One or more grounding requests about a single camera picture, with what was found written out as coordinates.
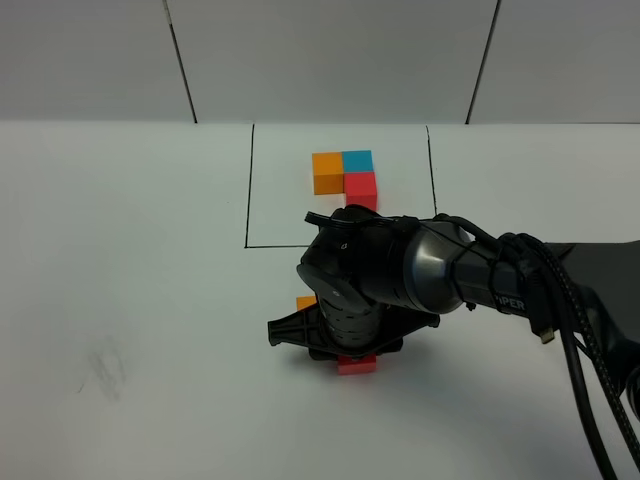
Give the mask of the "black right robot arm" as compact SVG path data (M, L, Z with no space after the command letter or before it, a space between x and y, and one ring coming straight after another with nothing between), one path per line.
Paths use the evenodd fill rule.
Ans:
M616 395L639 397L639 245L544 243L493 237L446 214L385 217L361 206L329 216L297 271L318 301L324 352L381 352L459 307L527 319L548 342L562 328L583 338Z

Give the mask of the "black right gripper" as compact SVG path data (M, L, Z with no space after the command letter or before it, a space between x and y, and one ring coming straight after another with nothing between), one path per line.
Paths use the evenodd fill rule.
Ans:
M269 343L321 350L325 347L322 320L331 341L349 351L369 347L378 335L382 344L388 345L422 328L437 328L440 324L439 315L423 311L374 304L364 313L352 315L317 299L316 305L269 321Z

